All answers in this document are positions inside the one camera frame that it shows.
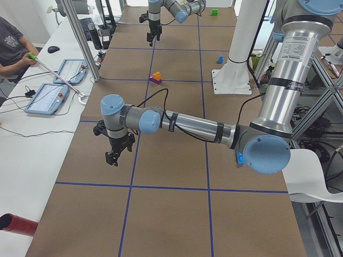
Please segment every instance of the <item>purple block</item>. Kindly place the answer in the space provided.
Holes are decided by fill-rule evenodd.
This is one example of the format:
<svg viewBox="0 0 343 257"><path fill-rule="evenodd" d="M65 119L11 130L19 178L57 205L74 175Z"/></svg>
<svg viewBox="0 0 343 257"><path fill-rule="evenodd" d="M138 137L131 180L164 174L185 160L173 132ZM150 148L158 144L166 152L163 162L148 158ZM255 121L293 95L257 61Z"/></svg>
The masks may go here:
<svg viewBox="0 0 343 257"><path fill-rule="evenodd" d="M149 80L160 85L162 83L162 80L157 80L156 78L154 78L153 76L149 77Z"/></svg>

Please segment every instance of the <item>white table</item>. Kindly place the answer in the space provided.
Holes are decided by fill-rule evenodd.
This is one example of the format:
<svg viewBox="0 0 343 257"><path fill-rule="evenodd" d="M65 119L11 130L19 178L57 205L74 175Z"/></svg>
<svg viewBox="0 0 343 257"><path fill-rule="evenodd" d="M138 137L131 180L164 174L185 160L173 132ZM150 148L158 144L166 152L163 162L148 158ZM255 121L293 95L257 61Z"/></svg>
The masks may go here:
<svg viewBox="0 0 343 257"><path fill-rule="evenodd" d="M98 50L88 41L92 55ZM60 51L49 54L49 46L58 46ZM63 59L83 58L68 19L64 19L56 32L38 55L40 61L57 71ZM39 64L30 67L25 76L45 72ZM81 92L90 93L93 87L91 72L77 86ZM16 85L10 97L24 95L25 86L38 90L45 82L53 82L52 74L33 76L23 79ZM70 90L65 103L56 114L67 112L74 91ZM23 107L29 99L16 98ZM74 97L70 111L64 116L35 116L22 110L1 113L16 109L17 106L8 100L0 108L2 127L23 135L39 134L48 131L75 131L84 106ZM46 134L38 137L24 138L0 129L0 216L13 213L30 220L39 221L44 211L56 177L62 166L73 133ZM32 237L0 231L0 256L23 257L32 241Z"/></svg>

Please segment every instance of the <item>robotic arm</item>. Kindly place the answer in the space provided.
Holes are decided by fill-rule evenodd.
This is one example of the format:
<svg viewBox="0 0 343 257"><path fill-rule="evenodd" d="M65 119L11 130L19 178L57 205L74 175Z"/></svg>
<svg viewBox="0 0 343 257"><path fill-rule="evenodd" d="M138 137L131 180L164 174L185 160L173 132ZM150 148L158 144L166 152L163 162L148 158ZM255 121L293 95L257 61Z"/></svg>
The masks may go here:
<svg viewBox="0 0 343 257"><path fill-rule="evenodd" d="M158 128L182 131L207 142L224 143L243 153L248 166L257 172L272 174L282 170L290 159L292 113L319 41L329 35L342 5L343 0L278 1L281 9L274 16L275 26L277 30L277 24L282 25L284 42L259 116L249 126L227 125L159 107L141 109L124 104L118 95L108 95L101 101L103 131L95 127L94 133L108 136L110 153L118 156L121 153L116 153L118 149L131 150L134 139L128 132L130 128L144 133L155 133Z"/></svg>
<svg viewBox="0 0 343 257"><path fill-rule="evenodd" d="M155 36L160 41L162 34L161 26L161 7L164 6L179 22L183 23L189 15L194 13L202 13L206 7L206 0L187 0L186 4L179 4L176 0L149 0L149 7L147 13L143 13L139 17L139 22L143 23L149 21L150 33L146 34L146 40L152 47L152 41Z"/></svg>

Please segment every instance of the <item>keyboard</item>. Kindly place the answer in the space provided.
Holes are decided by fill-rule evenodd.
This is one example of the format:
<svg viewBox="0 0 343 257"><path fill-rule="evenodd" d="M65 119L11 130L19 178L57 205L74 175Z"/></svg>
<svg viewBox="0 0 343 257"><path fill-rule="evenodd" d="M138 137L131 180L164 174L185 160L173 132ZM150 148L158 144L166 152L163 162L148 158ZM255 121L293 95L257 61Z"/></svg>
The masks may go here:
<svg viewBox="0 0 343 257"><path fill-rule="evenodd" d="M91 41L91 35L90 32L88 30L88 24L89 23L93 23L92 18L84 18L84 19L79 19L80 24L81 24L81 28L86 36L87 41Z"/></svg>

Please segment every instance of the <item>red cylinder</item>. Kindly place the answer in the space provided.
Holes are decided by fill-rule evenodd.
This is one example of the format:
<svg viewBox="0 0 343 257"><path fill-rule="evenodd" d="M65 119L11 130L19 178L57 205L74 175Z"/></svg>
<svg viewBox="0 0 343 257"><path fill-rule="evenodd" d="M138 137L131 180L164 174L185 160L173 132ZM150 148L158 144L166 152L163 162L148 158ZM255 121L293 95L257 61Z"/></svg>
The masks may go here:
<svg viewBox="0 0 343 257"><path fill-rule="evenodd" d="M38 222L14 215L4 214L0 217L0 230L33 237Z"/></svg>

